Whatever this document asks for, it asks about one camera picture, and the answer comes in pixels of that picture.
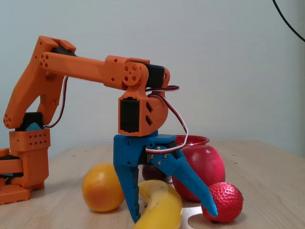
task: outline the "wire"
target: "wire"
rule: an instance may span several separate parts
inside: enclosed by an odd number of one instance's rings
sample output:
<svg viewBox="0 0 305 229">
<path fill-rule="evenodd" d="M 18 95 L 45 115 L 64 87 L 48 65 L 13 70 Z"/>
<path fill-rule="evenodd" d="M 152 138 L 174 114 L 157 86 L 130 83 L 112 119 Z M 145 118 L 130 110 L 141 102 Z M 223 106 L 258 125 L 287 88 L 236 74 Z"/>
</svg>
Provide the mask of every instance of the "wire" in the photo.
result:
<svg viewBox="0 0 305 229">
<path fill-rule="evenodd" d="M 61 112 L 58 116 L 58 119 L 55 121 L 55 123 L 53 123 L 52 125 L 44 125 L 44 128 L 52 128 L 55 127 L 55 125 L 60 121 L 62 114 L 63 114 L 63 110 L 65 109 L 65 103 L 66 103 L 66 93 L 67 93 L 67 82 L 68 82 L 68 76 L 65 76 L 65 79 L 63 81 L 63 90 L 62 90 L 62 105 L 61 105 Z"/>
<path fill-rule="evenodd" d="M 180 89 L 179 86 L 169 85 L 166 88 L 162 88 L 162 87 L 161 88 L 147 88 L 145 90 L 145 92 L 152 92 L 152 91 L 154 91 L 154 92 L 156 92 L 156 91 L 158 91 L 158 92 L 174 92 L 174 91 L 178 91 L 179 89 Z"/>
<path fill-rule="evenodd" d="M 292 30 L 292 32 L 294 32 L 302 41 L 305 42 L 305 39 L 297 32 L 294 30 L 294 28 L 292 28 L 292 26 L 289 24 L 289 22 L 286 20 L 286 18 L 284 17 L 284 15 L 282 14 L 280 8 L 278 7 L 277 3 L 275 2 L 275 0 L 272 0 L 278 13 L 280 14 L 281 18 L 284 20 L 284 22 L 286 23 L 286 25 Z"/>
<path fill-rule="evenodd" d="M 55 123 L 53 123 L 52 125 L 44 125 L 43 127 L 44 128 L 52 128 L 54 127 L 61 119 L 62 117 L 62 114 L 63 114 L 63 111 L 64 111 L 64 108 L 65 108 L 65 103 L 66 103 L 66 93 L 67 93 L 67 82 L 68 82 L 68 76 L 65 76 L 64 78 L 64 82 L 63 82 L 63 92 L 62 92 L 62 106 L 61 106 L 61 111 L 60 111 L 60 114 L 59 114 L 59 117 L 58 119 L 55 121 Z M 179 90 L 180 87 L 179 86 L 176 86 L 176 85 L 170 85 L 168 86 L 167 88 L 148 88 L 146 89 L 145 91 L 146 92 L 149 92 L 149 91 L 154 91 L 154 92 L 161 92 L 161 91 L 164 91 L 164 92 L 173 92 L 173 91 L 177 91 Z M 182 149 L 185 145 L 186 145 L 186 141 L 187 141 L 187 138 L 188 138 L 188 135 L 189 135 L 189 131 L 187 129 L 187 126 L 184 122 L 184 120 L 182 119 L 181 115 L 179 114 L 179 112 L 160 94 L 155 94 L 155 93 L 152 93 L 152 94 L 149 94 L 148 97 L 152 97 L 152 96 L 158 96 L 160 97 L 164 103 L 167 105 L 167 107 L 173 112 L 173 114 L 178 118 L 179 122 L 181 123 L 186 135 L 185 135 L 185 140 L 184 140 L 184 143 L 180 146 L 176 146 L 176 147 L 173 147 L 173 148 L 169 148 L 169 149 L 161 149 L 161 150 L 156 150 L 156 149 L 148 149 L 146 148 L 145 151 L 147 153 L 153 153 L 153 154 L 166 154 L 166 153 L 170 153 L 172 151 L 175 151 L 175 150 L 179 150 L 179 149 Z"/>
<path fill-rule="evenodd" d="M 182 117 L 179 114 L 179 112 L 163 96 L 161 96 L 159 94 L 149 94 L 148 95 L 148 97 L 152 97 L 152 96 L 160 97 L 165 102 L 165 104 L 168 106 L 168 108 L 173 112 L 173 114 L 178 118 L 179 122 L 181 123 L 181 125 L 182 125 L 182 127 L 183 127 L 183 129 L 185 131 L 185 139 L 184 139 L 184 143 L 182 145 L 179 145 L 179 146 L 176 146 L 176 147 L 173 147 L 173 148 L 160 149 L 160 150 L 146 148 L 145 152 L 146 153 L 152 153 L 152 154 L 166 154 L 166 153 L 170 153 L 170 152 L 175 151 L 175 150 L 182 149 L 185 146 L 187 138 L 188 138 L 188 135 L 189 135 L 189 130 L 187 129 L 187 126 L 186 126 L 184 120 L 182 119 Z"/>
</svg>

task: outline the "blue 3d printed part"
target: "blue 3d printed part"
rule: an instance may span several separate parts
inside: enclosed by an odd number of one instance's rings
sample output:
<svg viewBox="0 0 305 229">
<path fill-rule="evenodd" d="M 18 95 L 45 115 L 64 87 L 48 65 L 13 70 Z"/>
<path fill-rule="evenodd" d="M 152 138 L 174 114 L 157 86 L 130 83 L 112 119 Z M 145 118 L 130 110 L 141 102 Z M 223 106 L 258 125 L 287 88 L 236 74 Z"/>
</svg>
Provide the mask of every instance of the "blue 3d printed part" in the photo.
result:
<svg viewBox="0 0 305 229">
<path fill-rule="evenodd" d="M 138 187 L 138 165 L 150 163 L 155 165 L 168 176 L 175 176 L 182 182 L 207 208 L 212 216 L 217 216 L 217 208 L 213 201 L 209 188 L 197 176 L 181 150 L 177 155 L 154 154 L 150 157 L 145 148 L 165 149 L 164 145 L 172 143 L 176 139 L 174 135 L 159 135 L 158 131 L 145 137 L 134 137 L 126 135 L 116 135 L 113 145 L 113 164 L 119 177 L 125 199 L 134 222 L 140 218 L 139 213 L 139 187 Z"/>
</svg>

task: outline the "mounting holes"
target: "mounting holes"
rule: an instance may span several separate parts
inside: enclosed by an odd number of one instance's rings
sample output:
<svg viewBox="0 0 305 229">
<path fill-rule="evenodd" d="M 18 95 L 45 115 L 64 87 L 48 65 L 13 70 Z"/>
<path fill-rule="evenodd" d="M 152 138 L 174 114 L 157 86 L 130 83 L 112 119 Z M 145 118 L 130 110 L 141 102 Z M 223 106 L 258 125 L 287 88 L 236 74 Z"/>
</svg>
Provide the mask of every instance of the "mounting holes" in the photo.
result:
<svg viewBox="0 0 305 229">
<path fill-rule="evenodd" d="M 146 102 L 146 108 L 149 111 L 149 113 L 151 113 L 153 111 L 152 107 L 149 105 L 148 102 Z"/>
<path fill-rule="evenodd" d="M 149 126 L 152 124 L 152 121 L 148 116 L 146 116 L 146 122 Z"/>
</svg>

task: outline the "red bowl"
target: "red bowl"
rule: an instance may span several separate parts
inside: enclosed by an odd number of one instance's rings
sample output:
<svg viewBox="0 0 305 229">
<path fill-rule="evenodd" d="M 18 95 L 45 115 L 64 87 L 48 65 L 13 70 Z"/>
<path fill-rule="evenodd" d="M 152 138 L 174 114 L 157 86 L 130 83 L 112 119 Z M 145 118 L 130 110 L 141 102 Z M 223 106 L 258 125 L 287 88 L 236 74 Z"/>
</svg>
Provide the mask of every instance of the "red bowl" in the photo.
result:
<svg viewBox="0 0 305 229">
<path fill-rule="evenodd" d="M 185 140 L 185 135 L 176 135 L 177 145 L 182 145 Z M 186 146 L 204 146 L 210 141 L 209 138 L 197 135 L 189 135 L 186 140 Z"/>
</svg>

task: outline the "white wall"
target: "white wall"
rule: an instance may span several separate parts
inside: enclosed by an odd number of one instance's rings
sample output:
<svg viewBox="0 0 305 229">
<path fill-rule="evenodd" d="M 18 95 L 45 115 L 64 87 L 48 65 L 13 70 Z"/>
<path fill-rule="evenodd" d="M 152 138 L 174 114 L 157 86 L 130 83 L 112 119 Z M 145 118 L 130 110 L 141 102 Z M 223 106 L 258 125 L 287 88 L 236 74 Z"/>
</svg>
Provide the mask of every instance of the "white wall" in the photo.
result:
<svg viewBox="0 0 305 229">
<path fill-rule="evenodd" d="M 304 1 L 278 4 L 305 36 Z M 257 139 L 305 155 L 305 44 L 271 0 L 1 0 L 0 21 L 0 114 L 38 36 L 46 35 L 69 40 L 78 56 L 139 57 L 167 67 L 171 84 L 181 86 L 168 98 L 191 134 Z M 70 79 L 50 156 L 72 146 L 112 144 L 121 94 Z M 173 115 L 162 132 L 183 133 Z M 0 147 L 8 147 L 2 125 L 0 135 Z"/>
</svg>

